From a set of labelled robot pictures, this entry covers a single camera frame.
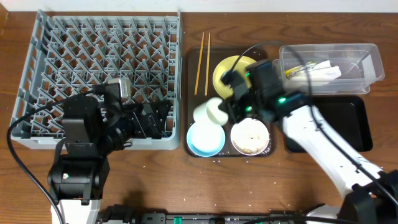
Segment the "white plastic cup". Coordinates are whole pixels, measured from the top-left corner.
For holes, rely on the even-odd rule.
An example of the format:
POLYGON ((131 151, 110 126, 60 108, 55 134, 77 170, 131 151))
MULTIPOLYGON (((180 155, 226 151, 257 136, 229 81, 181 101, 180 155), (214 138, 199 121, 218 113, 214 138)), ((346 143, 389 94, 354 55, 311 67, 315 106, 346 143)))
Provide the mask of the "white plastic cup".
POLYGON ((197 122, 212 123, 220 126, 225 125, 228 122, 228 114, 218 107, 221 105, 223 100, 218 97, 210 98, 208 101, 197 106, 193 110, 193 119, 197 122))

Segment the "white pink bowl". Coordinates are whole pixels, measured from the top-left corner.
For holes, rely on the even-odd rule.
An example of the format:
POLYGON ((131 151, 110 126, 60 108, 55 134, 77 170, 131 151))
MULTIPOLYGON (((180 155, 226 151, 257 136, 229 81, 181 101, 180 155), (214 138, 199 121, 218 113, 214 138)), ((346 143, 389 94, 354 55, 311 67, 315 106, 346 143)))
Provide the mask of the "white pink bowl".
POLYGON ((264 152, 270 143, 267 126, 254 118, 245 118, 232 126, 230 140, 239 153, 256 156, 264 152))

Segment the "green orange snack wrapper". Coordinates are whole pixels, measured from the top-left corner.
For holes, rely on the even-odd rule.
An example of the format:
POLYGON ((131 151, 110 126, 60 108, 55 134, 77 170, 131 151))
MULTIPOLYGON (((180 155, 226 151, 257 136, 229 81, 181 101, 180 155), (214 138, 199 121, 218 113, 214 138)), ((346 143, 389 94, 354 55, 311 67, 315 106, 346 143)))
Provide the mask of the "green orange snack wrapper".
POLYGON ((316 65, 316 63, 314 63, 314 62, 307 62, 303 65, 296 66, 294 68, 286 70, 285 76, 286 76, 286 78, 291 78, 291 77, 295 76, 296 73, 298 73, 302 70, 313 68, 315 65, 316 65))

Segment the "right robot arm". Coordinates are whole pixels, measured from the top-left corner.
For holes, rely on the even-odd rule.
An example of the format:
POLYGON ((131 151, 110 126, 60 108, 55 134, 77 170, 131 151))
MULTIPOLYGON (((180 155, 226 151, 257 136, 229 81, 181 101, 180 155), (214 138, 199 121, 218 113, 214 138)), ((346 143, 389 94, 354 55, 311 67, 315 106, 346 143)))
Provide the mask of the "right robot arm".
POLYGON ((269 60, 221 74, 233 94, 220 109, 233 123, 258 118, 275 123, 303 148, 334 183, 343 204, 319 206, 305 215, 287 216, 294 223, 397 223, 397 171, 384 172, 359 154, 335 131, 301 91, 286 92, 269 60))

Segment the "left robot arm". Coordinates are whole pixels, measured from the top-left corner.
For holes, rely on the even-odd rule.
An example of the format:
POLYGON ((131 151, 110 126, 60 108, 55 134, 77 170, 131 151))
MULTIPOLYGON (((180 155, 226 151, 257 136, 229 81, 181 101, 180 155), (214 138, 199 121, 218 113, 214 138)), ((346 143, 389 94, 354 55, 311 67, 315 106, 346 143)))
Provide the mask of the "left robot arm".
POLYGON ((102 103, 79 96, 64 104, 65 137, 48 174, 50 195, 64 223, 96 223, 110 166, 108 155, 133 139, 160 139, 171 101, 123 105, 104 121, 102 103))

